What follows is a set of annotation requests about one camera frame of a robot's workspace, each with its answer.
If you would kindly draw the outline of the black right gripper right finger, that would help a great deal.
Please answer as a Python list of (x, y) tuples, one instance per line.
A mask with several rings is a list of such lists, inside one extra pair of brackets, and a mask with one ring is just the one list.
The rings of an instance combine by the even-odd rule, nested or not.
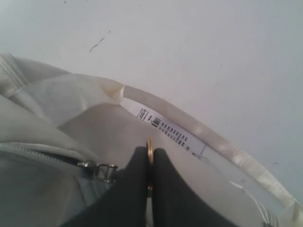
[(152, 215), (155, 227), (234, 227), (183, 180), (167, 152), (153, 153)]

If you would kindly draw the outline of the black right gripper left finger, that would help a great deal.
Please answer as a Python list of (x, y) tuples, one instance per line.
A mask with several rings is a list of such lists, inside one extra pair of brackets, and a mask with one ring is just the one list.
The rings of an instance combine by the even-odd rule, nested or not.
[(93, 205), (65, 227), (145, 227), (148, 183), (148, 151), (136, 147), (118, 180)]

